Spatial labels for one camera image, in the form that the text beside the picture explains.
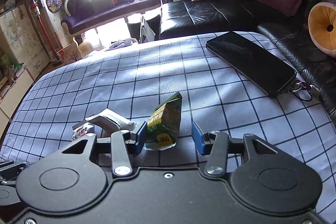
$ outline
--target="orange plush cushion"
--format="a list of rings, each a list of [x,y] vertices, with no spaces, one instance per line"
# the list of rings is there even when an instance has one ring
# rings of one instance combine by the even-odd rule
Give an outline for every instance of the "orange plush cushion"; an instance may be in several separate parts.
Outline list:
[[[308,25],[316,47],[336,57],[336,5],[327,2],[316,4],[310,11]]]

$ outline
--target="phone screen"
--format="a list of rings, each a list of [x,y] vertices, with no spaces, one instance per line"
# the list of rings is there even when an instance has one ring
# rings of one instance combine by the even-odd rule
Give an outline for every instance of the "phone screen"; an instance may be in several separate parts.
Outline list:
[[[276,97],[295,76],[296,71],[254,42],[228,32],[206,42],[206,47]]]

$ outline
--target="checkered tablecloth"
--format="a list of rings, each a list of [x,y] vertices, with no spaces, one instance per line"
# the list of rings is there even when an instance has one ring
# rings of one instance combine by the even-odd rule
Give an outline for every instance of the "checkered tablecloth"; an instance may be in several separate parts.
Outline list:
[[[239,32],[284,62],[265,36]],[[43,76],[26,95],[14,116],[1,156],[37,161],[67,145],[72,126],[109,108],[132,121],[148,120],[154,108],[176,91],[183,96],[177,145],[143,151],[136,166],[200,166],[191,138],[191,121],[208,131],[234,138],[253,133],[315,169],[323,180],[316,207],[328,222],[336,220],[336,133],[316,99],[303,103],[282,93],[271,99],[255,84],[205,48],[220,34],[174,38],[109,52],[93,52],[83,60]],[[95,128],[98,137],[102,130]],[[240,164],[230,155],[228,171]]]

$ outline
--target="yellow label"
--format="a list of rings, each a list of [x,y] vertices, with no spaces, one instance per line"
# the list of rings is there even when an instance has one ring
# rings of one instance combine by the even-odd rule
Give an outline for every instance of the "yellow label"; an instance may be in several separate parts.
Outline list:
[[[170,136],[167,133],[160,134],[156,136],[157,140],[159,141],[159,145],[161,146],[168,146],[171,145],[173,142]]]

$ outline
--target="silver bolt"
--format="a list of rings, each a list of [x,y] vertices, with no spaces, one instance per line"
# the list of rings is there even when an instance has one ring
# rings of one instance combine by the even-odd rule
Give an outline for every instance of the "silver bolt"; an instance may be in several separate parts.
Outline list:
[[[132,170],[130,169],[130,167],[127,167],[127,166],[119,166],[114,169],[114,173],[120,176],[126,176],[130,174],[131,172]]]
[[[210,166],[208,169],[207,169],[207,173],[209,175],[213,175],[213,176],[217,176],[217,175],[220,175],[224,172],[224,169],[222,167],[218,167],[218,166]]]
[[[174,176],[174,174],[172,174],[172,173],[166,173],[166,174],[164,174],[164,177],[166,179],[171,179],[173,176]]]
[[[25,220],[25,224],[36,224],[36,222],[33,219],[28,218]]]

